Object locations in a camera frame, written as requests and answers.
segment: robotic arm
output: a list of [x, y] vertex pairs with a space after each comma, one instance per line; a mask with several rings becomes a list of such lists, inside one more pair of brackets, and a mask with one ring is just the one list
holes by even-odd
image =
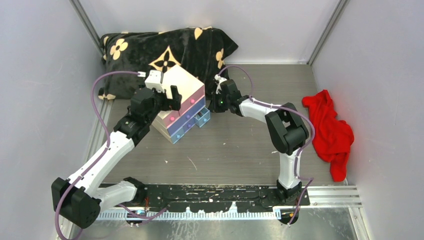
[[[130, 106], [127, 108], [127, 114], [113, 128], [106, 154], [65, 197], [59, 213], [80, 228], [89, 227], [102, 211], [124, 202], [141, 204], [146, 198], [146, 186], [132, 177], [127, 177], [120, 183], [106, 188], [99, 189], [99, 186], [122, 157], [134, 149], [146, 136], [150, 131], [150, 125], [160, 111], [180, 109], [182, 96], [178, 93], [177, 87], [170, 87], [172, 99], [168, 99], [162, 87], [162, 79], [162, 72], [150, 71], [145, 81], [146, 86], [142, 86], [134, 93]], [[253, 103], [249, 96], [241, 95], [232, 79], [217, 77], [216, 80], [217, 89], [212, 95], [209, 109], [215, 113], [229, 109], [238, 116], [250, 117], [266, 123], [272, 144], [279, 152], [280, 158], [280, 174], [276, 181], [277, 196], [282, 203], [292, 202], [302, 190], [302, 182], [295, 174], [295, 171], [299, 172], [299, 163], [295, 166], [296, 154], [309, 136], [302, 119], [290, 111]], [[283, 106], [296, 110], [291, 103]], [[82, 172], [100, 156], [106, 147], [105, 143], [68, 179], [58, 177], [53, 182], [51, 191], [55, 211], [70, 183], [82, 176]]]

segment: black blanket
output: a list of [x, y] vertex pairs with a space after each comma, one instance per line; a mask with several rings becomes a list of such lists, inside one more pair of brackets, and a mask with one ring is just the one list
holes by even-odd
[[[101, 37], [106, 72], [159, 70], [165, 73], [180, 65], [205, 83], [206, 96], [216, 88], [214, 76], [223, 68], [224, 59], [238, 45], [222, 30], [212, 27], [183, 28], [167, 32], [109, 33]], [[130, 99], [145, 78], [115, 74], [105, 78], [101, 99]]]

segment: white wall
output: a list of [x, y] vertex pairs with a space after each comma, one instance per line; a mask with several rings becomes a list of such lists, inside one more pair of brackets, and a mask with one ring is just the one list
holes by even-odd
[[85, 161], [101, 56], [69, 1], [1, 3], [0, 239], [53, 239], [51, 184]]
[[306, 63], [339, 0], [81, 0], [99, 35], [213, 26], [236, 63]]
[[313, 72], [355, 142], [347, 179], [375, 239], [422, 239], [424, 3], [350, 1]]

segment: gray wooden tabletop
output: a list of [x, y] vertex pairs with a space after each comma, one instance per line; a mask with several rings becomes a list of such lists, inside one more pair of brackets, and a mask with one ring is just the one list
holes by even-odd
[[[308, 114], [302, 98], [315, 95], [317, 88], [309, 65], [242, 65], [254, 82], [253, 96], [273, 103], [293, 103]], [[229, 75], [242, 95], [250, 92], [246, 75], [234, 68]], [[108, 128], [127, 112], [129, 100], [115, 100]], [[154, 127], [106, 177], [117, 183], [126, 177], [158, 184], [253, 184], [274, 185], [280, 161], [267, 126], [230, 112], [212, 113], [202, 128], [193, 127], [176, 144], [171, 144]], [[312, 145], [302, 154], [300, 175], [315, 177], [312, 185], [341, 185], [333, 182], [330, 165], [322, 161]]]

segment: crumpled red fabric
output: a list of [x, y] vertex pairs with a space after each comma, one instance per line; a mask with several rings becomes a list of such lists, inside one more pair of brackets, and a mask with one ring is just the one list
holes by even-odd
[[344, 181], [351, 145], [355, 139], [351, 126], [336, 119], [337, 112], [327, 90], [304, 97], [302, 104], [309, 109], [309, 119], [315, 127], [312, 144], [316, 153], [330, 163], [332, 179], [335, 182]]

